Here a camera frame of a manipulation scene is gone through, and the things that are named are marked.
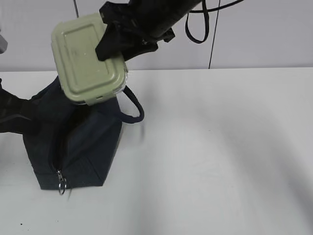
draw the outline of zipper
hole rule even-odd
[[[57,171],[59,177],[59,194],[62,196],[67,189],[67,179],[63,177],[62,172],[60,170]]]
[[[56,172],[59,179],[58,190],[59,194],[62,196],[66,189],[68,188],[67,179],[62,174],[62,163],[63,158],[66,156],[67,150],[67,141],[71,134],[75,132],[76,128],[84,122],[90,114],[90,107],[86,106],[84,108],[76,109],[71,117],[65,122],[62,126],[61,131],[59,132],[58,136],[61,138],[58,146],[56,146],[57,151],[52,157],[52,170]]]
[[[58,146],[58,151],[56,154],[56,157],[53,159],[53,168],[56,170],[56,173],[58,175],[59,179],[59,194],[62,196],[66,189],[67,189],[67,179],[62,175],[62,159],[65,156],[65,140],[64,135],[62,135],[63,138],[61,139],[60,145]]]

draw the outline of metal ring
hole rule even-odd
[[[62,196],[65,193],[65,190],[67,189],[67,180],[62,179],[59,183],[59,194]]]

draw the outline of black cable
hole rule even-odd
[[[209,13],[206,12],[207,8],[206,8],[205,0],[202,0],[202,9],[203,9],[202,13],[204,16],[204,25],[205,25],[205,34],[204,34],[204,39],[202,41],[194,38],[190,33],[189,26],[188,26],[189,13],[187,14],[187,20],[186,20],[186,24],[185,24],[185,31],[186,31],[187,37],[191,41],[193,41],[194,43],[197,43],[197,44],[204,43],[207,40],[207,38],[209,37],[209,32],[210,32],[210,16],[209,16]]]
[[[189,13],[187,14],[187,20],[186,20],[186,24],[185,24],[185,31],[186,31],[187,37],[194,43],[197,43],[197,44],[204,43],[208,39],[209,32],[210,32],[210,16],[209,16],[209,12],[218,11],[218,14],[219,14],[219,10],[231,7],[231,6],[236,5],[236,4],[238,4],[238,3],[242,2],[242,1],[244,1],[244,0],[236,0],[236,1],[233,1],[233,2],[228,3],[226,5],[223,5],[223,6],[221,6],[221,3],[219,2],[219,6],[218,7],[207,9],[206,8],[206,1],[202,0],[202,10],[190,11],[190,13],[201,13],[201,14],[204,15],[204,25],[205,25],[204,39],[201,41],[201,40],[198,40],[198,39],[194,38],[191,35],[190,30],[189,30],[189,26],[188,26]]]
[[[233,1],[233,2],[231,2],[231,3],[225,4],[225,5],[223,5],[223,6],[219,6],[219,7],[207,9],[207,12],[213,12],[213,11],[223,10],[223,9],[225,9],[225,8],[228,8],[228,7],[231,7],[231,6],[233,6],[233,5],[239,4],[239,3],[241,3],[242,1],[244,1],[244,0],[236,0],[236,1]],[[193,10],[193,11],[190,11],[190,13],[203,13],[203,12],[204,12],[204,10]]]
[[[79,17],[79,14],[78,14],[78,8],[77,8],[76,0],[73,0],[73,2],[74,2],[76,17],[78,18],[78,17]]]
[[[211,56],[210,56],[209,69],[211,69],[211,62],[212,62],[212,55],[213,55],[213,49],[214,49],[214,43],[215,43],[217,22],[219,21],[220,6],[221,6],[221,0],[219,0],[219,7],[218,7],[218,10],[217,10],[217,15],[216,15],[216,20],[215,20],[215,28],[214,28],[214,36],[213,36],[213,42],[212,42],[212,48],[211,48]]]

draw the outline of bag handle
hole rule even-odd
[[[136,108],[139,111],[139,116],[133,117],[133,116],[127,115],[121,111],[121,112],[118,112],[115,114],[116,117],[119,118],[122,122],[129,123],[129,124],[134,124],[134,123],[138,123],[138,122],[143,121],[143,119],[145,117],[145,111],[143,110],[143,108],[142,108],[141,104],[139,103],[135,94],[132,92],[132,90],[128,86],[125,87],[123,92],[128,97],[128,99],[130,99],[131,102],[134,103],[134,105],[136,106]]]
[[[120,119],[124,123],[134,124],[141,122],[145,117],[145,112],[139,103],[137,97],[134,95],[132,90],[126,86],[124,89],[124,94],[128,97],[128,99],[136,106],[139,110],[139,116],[133,117],[131,115],[127,115],[120,111],[118,107],[117,99],[109,99],[106,102],[95,104],[96,109],[102,114],[111,114],[114,117]]]

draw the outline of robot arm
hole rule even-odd
[[[100,61],[121,51],[125,61],[158,49],[157,42],[171,41],[171,27],[202,0],[130,0],[106,2],[100,9],[107,31],[96,48]]]

